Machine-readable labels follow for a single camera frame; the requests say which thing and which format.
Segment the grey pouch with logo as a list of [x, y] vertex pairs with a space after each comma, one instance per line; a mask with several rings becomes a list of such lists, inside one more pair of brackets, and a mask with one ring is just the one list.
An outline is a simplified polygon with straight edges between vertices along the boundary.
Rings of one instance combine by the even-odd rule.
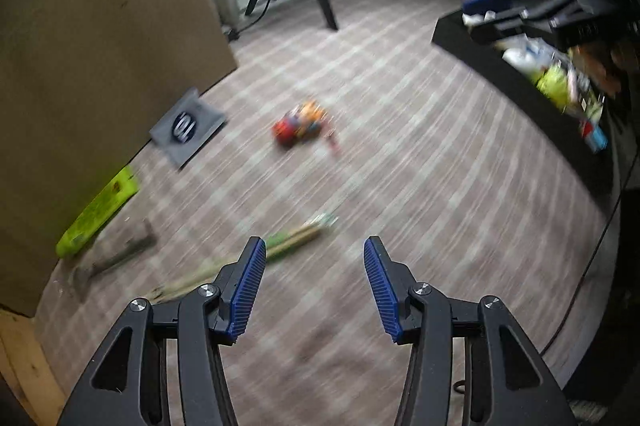
[[150, 136], [176, 168], [183, 168], [226, 123], [224, 113], [207, 105], [192, 87], [151, 128]]

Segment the large wooden board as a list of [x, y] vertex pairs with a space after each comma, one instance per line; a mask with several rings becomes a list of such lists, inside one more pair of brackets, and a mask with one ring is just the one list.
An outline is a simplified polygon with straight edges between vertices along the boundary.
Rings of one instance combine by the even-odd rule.
[[32, 316], [55, 245], [190, 88], [236, 67], [209, 0], [1, 0], [1, 302]]

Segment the colourful red orange toy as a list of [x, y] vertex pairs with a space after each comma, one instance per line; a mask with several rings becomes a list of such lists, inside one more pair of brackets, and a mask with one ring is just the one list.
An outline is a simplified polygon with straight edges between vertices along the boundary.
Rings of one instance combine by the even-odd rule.
[[299, 143], [323, 137], [330, 149], [337, 153], [335, 129], [329, 112], [314, 100], [306, 100], [285, 113], [271, 127], [277, 145], [291, 149]]

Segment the clutter pile in box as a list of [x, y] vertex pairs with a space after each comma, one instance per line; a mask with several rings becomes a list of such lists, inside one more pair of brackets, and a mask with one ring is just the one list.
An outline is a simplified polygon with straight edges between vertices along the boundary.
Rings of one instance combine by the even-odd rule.
[[592, 152], [608, 146], [600, 126], [605, 90], [578, 47], [615, 27], [607, 0], [462, 0], [461, 21], [472, 41], [489, 45], [562, 113], [578, 122]]

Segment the grey metal tool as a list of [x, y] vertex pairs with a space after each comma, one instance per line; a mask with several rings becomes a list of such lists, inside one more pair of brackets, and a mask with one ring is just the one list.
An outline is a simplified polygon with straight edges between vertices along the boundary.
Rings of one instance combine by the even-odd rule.
[[154, 247], [157, 243], [157, 234], [149, 220], [134, 229], [134, 234], [115, 253], [108, 254], [105, 258], [81, 261], [70, 274], [70, 288], [79, 302], [83, 302], [88, 293], [91, 282], [99, 279], [105, 272], [111, 270], [139, 254]]

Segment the green lotion tube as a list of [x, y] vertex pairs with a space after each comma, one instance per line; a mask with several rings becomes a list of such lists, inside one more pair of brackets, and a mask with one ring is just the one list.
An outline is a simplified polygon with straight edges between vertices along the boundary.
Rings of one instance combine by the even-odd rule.
[[78, 254], [138, 191], [134, 170], [121, 169], [63, 233], [55, 246], [56, 256], [66, 259]]

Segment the wooden chopsticks in wrapper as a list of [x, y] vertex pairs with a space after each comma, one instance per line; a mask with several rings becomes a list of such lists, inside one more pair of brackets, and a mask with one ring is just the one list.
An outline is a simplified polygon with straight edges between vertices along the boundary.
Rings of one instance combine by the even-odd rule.
[[[236, 261], [241, 262], [244, 256], [252, 259], [262, 258], [267, 265], [274, 264], [284, 257], [305, 247], [309, 242], [326, 235], [337, 223], [338, 217], [331, 213], [321, 213], [308, 219], [300, 227], [289, 231], [279, 231], [265, 238], [264, 245], [250, 246], [248, 253], [241, 255]], [[145, 295], [151, 304], [173, 301], [201, 285], [212, 283], [225, 265], [233, 266], [232, 261], [214, 259], [181, 279], [164, 282]]]

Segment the black storage box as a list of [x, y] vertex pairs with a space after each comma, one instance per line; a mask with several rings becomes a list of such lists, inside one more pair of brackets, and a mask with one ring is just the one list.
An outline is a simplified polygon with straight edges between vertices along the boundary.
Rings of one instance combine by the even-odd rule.
[[595, 197], [613, 186], [613, 153], [590, 152], [578, 142], [577, 120], [552, 107], [525, 75], [498, 57], [492, 48], [506, 38], [529, 36], [556, 50], [566, 50], [581, 38], [607, 29], [615, 7], [607, 0], [480, 0], [483, 7], [501, 8], [495, 21], [478, 29], [463, 27], [458, 10], [439, 18], [432, 43], [461, 60], [506, 95], [547, 135]]

